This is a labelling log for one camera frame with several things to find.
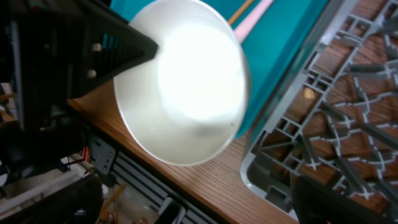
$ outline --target wooden surface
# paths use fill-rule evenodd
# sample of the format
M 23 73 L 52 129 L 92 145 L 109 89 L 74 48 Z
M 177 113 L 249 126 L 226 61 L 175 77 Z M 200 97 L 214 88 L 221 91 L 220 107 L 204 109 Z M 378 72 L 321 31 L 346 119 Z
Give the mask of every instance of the wooden surface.
M 354 10 L 354 13 L 374 19 L 377 11 L 382 6 L 383 1 L 361 1 Z M 372 63 L 382 62 L 385 56 L 381 53 L 382 42 L 379 37 L 371 37 L 368 42 L 361 49 L 360 53 L 355 58 L 356 63 Z M 319 58 L 317 62 L 318 69 L 333 75 L 336 68 L 341 65 L 345 55 L 349 53 L 350 49 L 333 43 L 331 47 L 327 48 L 326 52 Z M 391 81 L 377 81 L 375 84 L 372 81 L 361 81 L 366 93 L 380 93 L 386 90 L 392 90 L 394 87 Z M 337 84 L 336 88 L 330 93 L 328 100 L 332 103 L 337 103 L 352 99 L 353 88 L 348 79 L 342 78 Z M 248 190 L 239 175 L 239 166 L 244 156 L 244 150 L 247 144 L 248 137 L 243 136 L 240 139 L 233 141 L 229 147 L 214 158 L 212 161 L 206 162 L 194 167 L 177 167 L 164 164 L 157 161 L 133 140 L 128 133 L 123 121 L 119 115 L 118 108 L 113 92 L 112 81 L 104 84 L 88 95 L 71 100 L 70 104 L 78 110 L 81 114 L 86 116 L 99 128 L 110 134 L 115 140 L 119 141 L 132 152 L 143 158 L 150 165 L 161 171 L 172 181 L 183 187 L 187 192 L 199 198 L 204 204 L 218 212 L 222 217 L 231 223 L 296 223 L 279 209 L 275 208 L 264 199 L 256 196 Z M 302 93 L 297 95 L 295 103 L 290 107 L 286 116 L 300 121 L 313 104 L 312 100 L 305 100 L 302 98 Z M 397 120 L 398 101 L 395 98 L 387 98 L 382 100 L 377 105 L 373 106 L 373 112 L 369 116 L 372 121 Z M 359 117 L 359 111 L 355 109 L 347 109 L 346 111 L 351 116 Z M 313 121 L 308 125 L 306 133 L 317 132 L 325 129 L 326 122 L 321 116 L 314 117 Z M 357 139 L 363 143 L 364 136 L 359 136 Z M 360 147 L 357 143 L 346 142 L 344 153 L 355 154 L 366 152 L 364 147 Z M 333 156 L 327 149 L 322 156 Z M 374 169 L 366 167 L 363 164 L 358 164 L 362 170 L 361 174 L 365 176 L 373 176 Z M 394 163 L 389 167 L 389 172 L 386 175 L 394 176 L 397 173 L 397 164 Z M 315 177 L 329 178 L 333 174 L 330 170 L 320 169 L 320 172 L 314 174 Z M 358 202 L 362 202 L 362 198 L 355 198 Z M 372 203 L 367 203 L 366 206 L 370 208 L 377 208 L 377 205 L 384 205 L 380 195 L 374 196 Z

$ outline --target wooden table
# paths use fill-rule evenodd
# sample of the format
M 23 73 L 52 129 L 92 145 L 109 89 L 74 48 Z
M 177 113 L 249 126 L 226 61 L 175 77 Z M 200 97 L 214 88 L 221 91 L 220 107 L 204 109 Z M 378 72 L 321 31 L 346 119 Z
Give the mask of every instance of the wooden table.
M 354 11 L 355 14 L 371 19 L 382 6 L 383 1 L 361 1 Z M 383 61 L 382 55 L 375 50 L 375 45 L 381 46 L 379 39 L 371 40 L 364 46 L 356 62 L 369 63 Z M 335 68 L 341 63 L 346 52 L 342 46 L 333 45 L 327 48 L 324 55 L 318 60 L 318 67 L 324 72 L 334 74 Z M 392 88 L 388 84 L 372 86 L 365 85 L 369 91 L 385 91 Z M 352 91 L 347 85 L 339 85 L 331 93 L 332 103 L 347 100 L 343 96 Z M 300 103 L 295 103 L 288 110 L 287 116 L 297 117 L 305 115 L 311 101 L 306 101 L 301 94 L 297 96 Z M 113 91 L 113 82 L 103 86 L 86 96 L 72 100 L 72 107 L 86 116 L 97 127 L 107 132 L 133 153 L 144 159 L 154 168 L 163 173 L 170 180 L 177 183 L 205 205 L 218 212 L 231 223 L 296 223 L 296 221 L 281 212 L 278 208 L 266 202 L 247 189 L 240 178 L 239 166 L 244 156 L 248 136 L 233 141 L 229 147 L 213 160 L 193 167 L 177 167 L 164 164 L 150 156 L 133 140 L 120 117 Z M 397 108 L 393 101 L 390 108 Z

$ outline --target teal tray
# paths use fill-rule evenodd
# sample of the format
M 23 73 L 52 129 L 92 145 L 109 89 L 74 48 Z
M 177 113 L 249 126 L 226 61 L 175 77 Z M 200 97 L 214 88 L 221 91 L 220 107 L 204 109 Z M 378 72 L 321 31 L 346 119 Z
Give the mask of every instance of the teal tray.
M 228 20 L 245 0 L 203 0 Z M 260 0 L 233 24 L 235 28 Z M 111 9 L 130 21 L 152 0 L 113 0 Z M 251 97 L 236 138 L 253 124 L 294 55 L 324 10 L 328 0 L 275 0 L 242 47 L 249 62 Z

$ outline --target pink handle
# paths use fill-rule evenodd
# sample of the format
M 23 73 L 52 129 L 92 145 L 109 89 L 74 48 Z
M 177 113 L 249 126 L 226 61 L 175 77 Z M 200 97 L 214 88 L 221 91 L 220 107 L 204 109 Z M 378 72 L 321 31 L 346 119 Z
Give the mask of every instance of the pink handle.
M 240 43 L 249 35 L 250 31 L 257 24 L 261 16 L 267 11 L 274 0 L 261 0 L 259 4 L 246 16 L 235 28 L 235 34 Z

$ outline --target metal screw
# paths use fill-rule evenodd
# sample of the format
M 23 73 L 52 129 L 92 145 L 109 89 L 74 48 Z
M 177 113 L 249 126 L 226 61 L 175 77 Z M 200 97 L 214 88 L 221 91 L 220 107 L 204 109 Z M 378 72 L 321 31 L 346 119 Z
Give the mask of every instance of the metal screw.
M 87 78 L 95 78 L 97 77 L 97 72 L 95 70 L 88 70 L 87 72 Z
M 96 51 L 96 52 L 100 52 L 100 51 L 102 51 L 102 45 L 101 44 L 93 44 L 91 46 L 91 50 L 92 51 Z

